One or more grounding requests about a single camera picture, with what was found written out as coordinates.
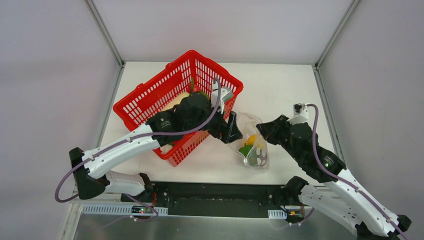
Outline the yellow toy food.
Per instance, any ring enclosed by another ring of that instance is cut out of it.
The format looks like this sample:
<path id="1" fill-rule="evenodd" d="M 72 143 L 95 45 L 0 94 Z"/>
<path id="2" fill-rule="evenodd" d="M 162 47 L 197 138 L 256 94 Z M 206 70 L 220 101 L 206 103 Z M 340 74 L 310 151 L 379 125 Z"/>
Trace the yellow toy food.
<path id="1" fill-rule="evenodd" d="M 253 135 L 251 135 L 247 140 L 246 140 L 246 142 L 244 143 L 244 145 L 245 146 L 253 146 L 254 144 L 255 144 L 255 142 L 256 142 L 256 139 L 257 139 L 257 134 L 253 134 Z"/>

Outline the green toy pepper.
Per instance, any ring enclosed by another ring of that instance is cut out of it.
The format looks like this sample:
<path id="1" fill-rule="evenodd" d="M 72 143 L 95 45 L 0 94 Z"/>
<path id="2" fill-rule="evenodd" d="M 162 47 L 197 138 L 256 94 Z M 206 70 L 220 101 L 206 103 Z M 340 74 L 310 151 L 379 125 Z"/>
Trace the green toy pepper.
<path id="1" fill-rule="evenodd" d="M 246 158 L 253 148 L 253 145 L 251 144 L 245 144 L 243 147 L 239 148 L 239 152 Z"/>

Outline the clear dotted zip top bag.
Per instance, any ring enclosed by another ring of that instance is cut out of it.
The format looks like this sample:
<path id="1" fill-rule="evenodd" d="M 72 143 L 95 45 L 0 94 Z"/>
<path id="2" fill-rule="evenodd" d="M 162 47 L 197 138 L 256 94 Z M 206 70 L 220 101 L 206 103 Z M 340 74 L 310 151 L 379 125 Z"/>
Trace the clear dotted zip top bag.
<path id="1" fill-rule="evenodd" d="M 269 169 L 270 155 L 268 143 L 256 128 L 256 125 L 262 122 L 256 115 L 238 111 L 236 124 L 243 137 L 228 146 L 245 167 L 264 172 Z"/>

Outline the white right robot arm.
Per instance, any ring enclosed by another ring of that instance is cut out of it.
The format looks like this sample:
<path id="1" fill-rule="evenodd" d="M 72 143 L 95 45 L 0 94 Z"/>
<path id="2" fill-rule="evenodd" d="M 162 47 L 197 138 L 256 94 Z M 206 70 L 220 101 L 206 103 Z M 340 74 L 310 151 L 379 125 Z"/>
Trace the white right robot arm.
<path id="1" fill-rule="evenodd" d="M 341 199 L 336 201 L 325 196 L 303 178 L 294 176 L 282 189 L 288 204 L 312 207 L 344 226 L 358 240 L 396 240 L 398 235 L 407 238 L 411 219 L 384 207 L 337 155 L 321 147 L 316 126 L 281 115 L 273 121 L 257 124 L 256 128 L 268 143 L 281 146 L 308 176 Z"/>

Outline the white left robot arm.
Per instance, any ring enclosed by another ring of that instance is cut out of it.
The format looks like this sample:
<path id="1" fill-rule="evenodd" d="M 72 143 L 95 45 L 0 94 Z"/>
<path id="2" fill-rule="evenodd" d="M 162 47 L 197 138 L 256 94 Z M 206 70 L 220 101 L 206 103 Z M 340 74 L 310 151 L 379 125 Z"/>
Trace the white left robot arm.
<path id="1" fill-rule="evenodd" d="M 121 193 L 147 202 L 152 198 L 145 173 L 125 174 L 112 169 L 121 163 L 150 150 L 158 149 L 184 136 L 207 131 L 225 144 L 243 138 L 237 127 L 234 111 L 224 116 L 220 96 L 210 99 L 200 92 L 182 98 L 172 108 L 156 113 L 146 123 L 107 145 L 91 150 L 75 147 L 69 151 L 73 175 L 81 200 L 103 193 Z"/>

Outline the long white radish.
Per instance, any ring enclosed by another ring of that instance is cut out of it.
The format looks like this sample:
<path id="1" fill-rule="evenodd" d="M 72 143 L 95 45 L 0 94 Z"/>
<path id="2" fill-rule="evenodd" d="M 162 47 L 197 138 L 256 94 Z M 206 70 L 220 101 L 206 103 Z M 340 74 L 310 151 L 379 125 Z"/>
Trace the long white radish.
<path id="1" fill-rule="evenodd" d="M 184 98 L 187 98 L 189 96 L 189 92 L 182 92 L 181 94 L 177 95 L 173 100 L 171 100 L 167 105 L 165 105 L 161 109 L 161 111 L 167 111 L 172 109 L 175 105 L 179 105 Z"/>

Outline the green leafy sprig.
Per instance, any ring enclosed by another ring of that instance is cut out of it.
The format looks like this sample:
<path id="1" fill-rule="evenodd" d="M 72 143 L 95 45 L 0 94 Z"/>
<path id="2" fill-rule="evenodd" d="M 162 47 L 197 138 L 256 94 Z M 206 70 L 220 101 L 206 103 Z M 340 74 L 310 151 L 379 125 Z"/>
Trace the green leafy sprig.
<path id="1" fill-rule="evenodd" d="M 204 92 L 199 86 L 196 85 L 193 76 L 190 77 L 189 93 L 190 94 L 192 94 L 192 93 L 200 93 L 200 94 L 204 95 L 205 97 L 207 97 L 208 99 L 210 99 L 209 95 L 206 92 Z"/>

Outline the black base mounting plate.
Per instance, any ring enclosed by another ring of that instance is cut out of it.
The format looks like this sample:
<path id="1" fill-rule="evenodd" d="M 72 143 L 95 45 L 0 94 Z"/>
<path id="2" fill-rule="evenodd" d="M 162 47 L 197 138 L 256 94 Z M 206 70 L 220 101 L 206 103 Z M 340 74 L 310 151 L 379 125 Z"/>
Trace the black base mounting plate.
<path id="1" fill-rule="evenodd" d="M 122 202 L 155 202 L 170 216 L 268 218 L 269 211 L 301 205 L 305 180 L 294 176 L 284 185 L 186 183 L 154 181 Z"/>

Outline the red plastic shopping basket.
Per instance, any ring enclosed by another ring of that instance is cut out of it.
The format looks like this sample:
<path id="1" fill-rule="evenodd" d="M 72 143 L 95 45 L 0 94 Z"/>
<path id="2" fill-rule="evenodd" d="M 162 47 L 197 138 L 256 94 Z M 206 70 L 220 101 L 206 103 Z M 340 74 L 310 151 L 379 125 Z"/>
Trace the red plastic shopping basket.
<path id="1" fill-rule="evenodd" d="M 139 84 L 132 92 L 119 100 L 114 112 L 123 120 L 130 133 L 147 122 L 171 100 L 183 92 L 190 91 L 190 77 L 211 99 L 213 83 L 233 91 L 234 96 L 225 103 L 224 117 L 228 117 L 238 94 L 243 90 L 241 81 L 215 61 L 204 57 L 195 50 L 189 50 L 146 83 Z M 152 149 L 158 157 L 172 166 L 179 165 L 207 136 L 207 131 L 196 131 L 185 135 L 181 140 Z"/>

